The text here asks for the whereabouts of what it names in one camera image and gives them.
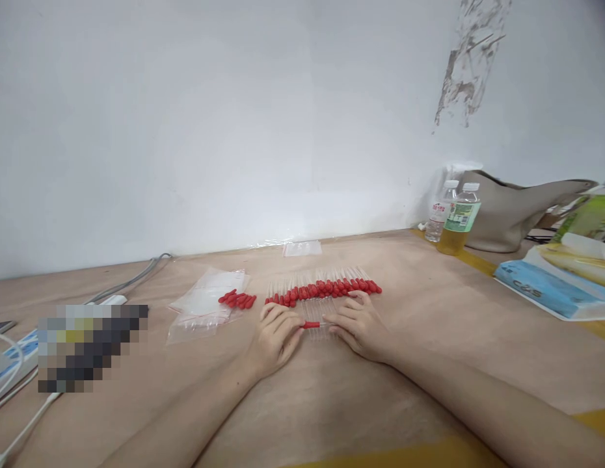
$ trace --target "smartphone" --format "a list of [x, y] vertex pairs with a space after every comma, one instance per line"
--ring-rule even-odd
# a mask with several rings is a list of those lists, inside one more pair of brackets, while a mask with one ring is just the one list
[[11, 329], [14, 325], [16, 325], [14, 320], [11, 320], [10, 322], [0, 322], [0, 333]]

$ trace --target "beige handbag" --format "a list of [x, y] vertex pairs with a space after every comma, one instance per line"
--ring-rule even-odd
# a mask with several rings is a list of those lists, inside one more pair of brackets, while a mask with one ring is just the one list
[[467, 239], [467, 246], [487, 252], [516, 252], [522, 239], [546, 210], [567, 204], [597, 182], [572, 179], [534, 187], [501, 182], [484, 171], [467, 171], [463, 183], [478, 182], [481, 207]]

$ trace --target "white wall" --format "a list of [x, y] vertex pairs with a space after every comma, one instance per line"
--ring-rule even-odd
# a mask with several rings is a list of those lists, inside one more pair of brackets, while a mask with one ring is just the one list
[[603, 4], [514, 0], [467, 129], [434, 125], [458, 11], [0, 0], [0, 278], [403, 228], [450, 154], [602, 179]]

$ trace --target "blue packaging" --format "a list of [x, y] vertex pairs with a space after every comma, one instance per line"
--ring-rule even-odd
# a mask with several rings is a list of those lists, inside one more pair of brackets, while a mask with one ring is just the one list
[[571, 275], [577, 287], [523, 260], [500, 264], [494, 276], [562, 320], [605, 320], [605, 287]]

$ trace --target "finger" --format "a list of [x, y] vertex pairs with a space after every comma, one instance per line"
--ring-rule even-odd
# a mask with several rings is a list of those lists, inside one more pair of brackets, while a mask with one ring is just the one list
[[288, 340], [288, 336], [291, 335], [293, 331], [300, 328], [304, 325], [304, 320], [300, 317], [288, 317], [283, 323], [278, 327], [278, 330], [274, 334], [274, 340], [276, 340], [280, 345], [283, 345]]
[[348, 298], [343, 302], [343, 306], [352, 310], [363, 310], [363, 305], [358, 303], [356, 300]]
[[304, 320], [301, 318], [300, 315], [298, 315], [296, 312], [286, 309], [285, 312], [283, 312], [281, 315], [279, 315], [277, 318], [274, 319], [274, 321], [272, 321], [272, 323], [268, 324], [265, 326], [265, 330], [266, 332], [273, 334], [273, 333], [277, 333], [279, 327], [281, 327], [281, 325], [287, 320], [287, 319], [295, 319], [296, 322], [298, 322], [300, 325], [302, 326], [304, 324]]
[[329, 333], [334, 333], [339, 338], [343, 339], [350, 348], [355, 351], [355, 347], [358, 348], [358, 343], [356, 342], [355, 337], [353, 337], [350, 333], [344, 330], [342, 327], [332, 326], [329, 328]]
[[259, 314], [259, 321], [261, 322], [263, 319], [265, 319], [265, 316], [268, 315], [268, 312], [270, 312], [275, 307], [278, 307], [277, 302], [269, 302], [268, 304], [266, 304], [263, 307], [262, 312]]
[[328, 323], [339, 325], [351, 335], [356, 336], [356, 331], [358, 330], [356, 320], [339, 314], [325, 315], [324, 320], [326, 320]]
[[364, 291], [350, 291], [348, 294], [350, 294], [351, 297], [358, 297], [359, 299], [361, 299], [363, 301], [364, 306], [372, 304], [372, 301], [370, 300], [370, 295]]
[[262, 320], [262, 325], [264, 328], [268, 327], [268, 325], [270, 325], [272, 322], [274, 322], [279, 315], [281, 315], [283, 312], [288, 311], [289, 308], [284, 306], [284, 305], [277, 305], [276, 307], [273, 307], [272, 310], [270, 310], [268, 312], [268, 314], [265, 316], [265, 319]]
[[337, 310], [337, 313], [339, 315], [343, 315], [344, 317], [348, 317], [349, 319], [353, 319], [353, 320], [356, 320], [357, 318], [359, 318], [361, 316], [360, 310], [353, 310], [353, 309], [349, 309], [348, 307], [340, 307]]
[[299, 328], [294, 332], [294, 334], [289, 337], [288, 341], [283, 346], [283, 353], [279, 357], [278, 361], [281, 365], [285, 364], [291, 358], [291, 355], [296, 351], [298, 344], [301, 341], [301, 336], [303, 336], [304, 328]]

